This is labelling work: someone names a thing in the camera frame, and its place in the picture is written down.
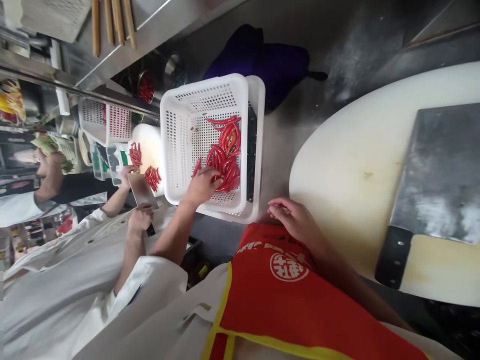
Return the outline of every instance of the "hand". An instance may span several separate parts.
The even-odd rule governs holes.
[[[122,187],[126,190],[127,189],[130,190],[131,186],[130,186],[129,177],[127,175],[130,174],[130,173],[138,174],[139,172],[140,172],[140,169],[137,166],[131,166],[131,165],[124,166],[123,169],[121,169],[121,172],[120,172],[120,179],[121,179],[121,186],[120,187]]]
[[[218,179],[212,183],[212,178],[215,175],[220,175],[220,172],[214,167],[204,167],[200,170],[191,179],[182,203],[188,204],[197,210],[201,204],[208,201],[215,190],[223,183],[223,179]]]
[[[38,158],[38,161],[42,164],[47,160],[47,156],[44,154],[42,150],[40,150],[38,147],[35,150],[35,155]]]
[[[141,237],[142,233],[149,228],[153,218],[154,211],[151,204],[143,203],[138,205],[133,209],[128,220],[128,232]]]
[[[301,203],[286,197],[278,197],[268,202],[270,217],[279,220],[288,233],[304,243],[309,249],[324,236],[310,211]]]
[[[52,152],[50,156],[46,158],[46,160],[50,165],[62,165],[65,161],[67,161],[65,155],[59,151]]]

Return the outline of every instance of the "plastic container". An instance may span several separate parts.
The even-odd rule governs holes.
[[[127,142],[132,135],[132,113],[128,110],[85,99],[78,104],[78,117],[81,129],[105,148]]]
[[[93,168],[93,176],[96,179],[102,181],[104,181],[105,179],[110,179],[112,177],[112,173],[109,170],[109,166],[100,155],[97,144],[95,142],[90,143],[90,154],[91,165]]]
[[[211,144],[218,144],[220,131],[206,118],[222,120],[233,115],[248,118],[249,85],[244,76],[230,74],[195,82],[167,91],[160,102],[162,174],[165,197],[178,205],[192,179],[198,158],[206,165]],[[248,121],[238,124],[246,139]],[[216,192],[199,209],[241,212],[247,202],[247,142],[242,141],[237,157],[240,185],[228,193]]]
[[[260,181],[262,175],[262,149],[264,138],[265,84],[258,76],[247,76],[248,100],[257,117],[255,180],[253,185],[253,202],[247,201],[245,208],[237,213],[209,211],[199,208],[198,212],[229,222],[250,224],[258,220],[260,208]]]
[[[118,143],[110,145],[106,148],[108,168],[110,171],[110,177],[113,186],[119,187],[120,185],[122,185],[120,173],[122,172],[124,166],[127,166],[129,164],[130,159],[127,149],[128,145],[126,143]]]

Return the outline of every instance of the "kitchen knife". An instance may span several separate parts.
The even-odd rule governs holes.
[[[418,111],[375,279],[398,290],[412,238],[480,240],[480,103]]]
[[[152,188],[147,180],[145,180],[144,175],[138,173],[129,173],[127,176],[128,181],[130,182],[131,192],[133,193],[133,197],[136,201],[136,205],[151,204],[153,210],[158,209],[159,206],[155,200]],[[149,237],[155,235],[155,229],[152,224],[150,224],[146,230],[146,233]]]

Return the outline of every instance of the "knife handle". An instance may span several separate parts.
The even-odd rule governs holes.
[[[386,287],[398,290],[402,284],[414,233],[389,226],[375,268],[375,279]]]
[[[151,236],[153,236],[153,235],[156,234],[153,224],[150,224],[150,226],[149,226],[148,229],[146,230],[146,234],[147,234],[149,237],[151,237]]]

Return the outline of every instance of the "white cutting board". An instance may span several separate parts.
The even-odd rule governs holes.
[[[290,196],[363,276],[374,280],[417,110],[480,102],[480,62],[412,76],[352,102],[300,149]],[[480,243],[412,240],[400,291],[480,306]]]
[[[162,138],[160,137],[160,128],[147,124],[139,124],[131,132],[131,140],[128,142],[128,148],[130,148],[132,142],[136,142],[137,146],[140,144],[142,163],[140,166],[140,173],[145,174],[148,167],[152,166],[154,169],[158,168],[160,178],[163,179],[162,167],[160,166],[162,159]],[[164,182],[160,181],[158,189],[153,195],[159,197],[163,194]]]

